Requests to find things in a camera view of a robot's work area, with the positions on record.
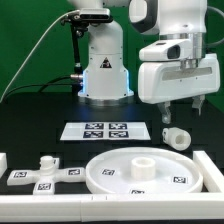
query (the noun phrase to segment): white robot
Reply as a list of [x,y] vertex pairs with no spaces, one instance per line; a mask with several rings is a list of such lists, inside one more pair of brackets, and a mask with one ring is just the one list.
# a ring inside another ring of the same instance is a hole
[[138,94],[158,104],[163,122],[170,123],[170,101],[193,97],[201,110],[205,94],[218,91],[216,54],[205,54],[207,0],[132,0],[130,20],[142,34],[160,40],[140,51]]
[[[160,40],[140,51],[138,94],[158,104],[163,122],[171,122],[170,101],[193,97],[201,111],[205,94],[218,91],[220,71],[216,54],[205,54],[207,0],[69,0],[79,14],[110,16],[107,6],[129,6],[134,28]],[[123,32],[116,23],[92,24],[89,31],[89,65],[83,74],[81,101],[117,105],[133,96],[123,66]]]
[[95,19],[88,26],[89,65],[83,72],[83,89],[78,93],[80,101],[98,106],[131,101],[134,94],[129,89],[129,73],[123,65],[123,30],[115,21],[100,23],[101,18],[110,17],[109,9],[103,6],[127,6],[130,1],[69,2],[78,10],[78,17]]

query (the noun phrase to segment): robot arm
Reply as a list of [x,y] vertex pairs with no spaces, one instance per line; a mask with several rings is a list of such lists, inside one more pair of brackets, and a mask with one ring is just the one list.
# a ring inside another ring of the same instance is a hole
[[130,20],[141,34],[159,33],[160,40],[143,48],[138,94],[158,104],[170,123],[170,101],[193,97],[201,110],[204,95],[218,91],[220,71],[215,54],[205,55],[207,0],[132,0]]

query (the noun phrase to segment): white round tray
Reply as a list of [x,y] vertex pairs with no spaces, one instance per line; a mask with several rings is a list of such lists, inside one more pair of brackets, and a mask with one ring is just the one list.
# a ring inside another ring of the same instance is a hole
[[102,153],[86,167],[92,193],[200,192],[203,177],[189,158],[157,148],[123,148]]

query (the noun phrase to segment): white border strip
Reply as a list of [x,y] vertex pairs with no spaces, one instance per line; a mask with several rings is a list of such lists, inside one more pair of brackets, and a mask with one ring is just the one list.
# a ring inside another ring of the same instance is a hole
[[1,196],[0,222],[224,219],[224,194]]
[[193,152],[193,160],[200,167],[209,192],[224,193],[224,177],[204,151]]

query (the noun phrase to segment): black table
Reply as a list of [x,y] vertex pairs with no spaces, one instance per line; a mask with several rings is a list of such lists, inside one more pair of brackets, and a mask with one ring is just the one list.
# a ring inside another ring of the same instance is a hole
[[[191,100],[172,103],[172,123],[162,123],[156,105],[137,102],[118,107],[99,108],[80,104],[69,93],[20,93],[0,105],[0,152],[7,153],[8,170],[1,179],[0,195],[30,195],[34,185],[6,185],[12,170],[39,169],[40,157],[51,155],[61,159],[61,168],[85,167],[96,155],[124,147],[157,147],[172,150],[162,140],[162,130],[178,127],[188,131],[192,144],[183,155],[204,150],[224,170],[224,114],[207,101],[201,116],[191,108]],[[60,141],[66,122],[145,122],[151,141]],[[57,183],[56,194],[89,193],[85,184]],[[161,221],[159,223],[178,223]],[[181,223],[200,221],[181,221]]]

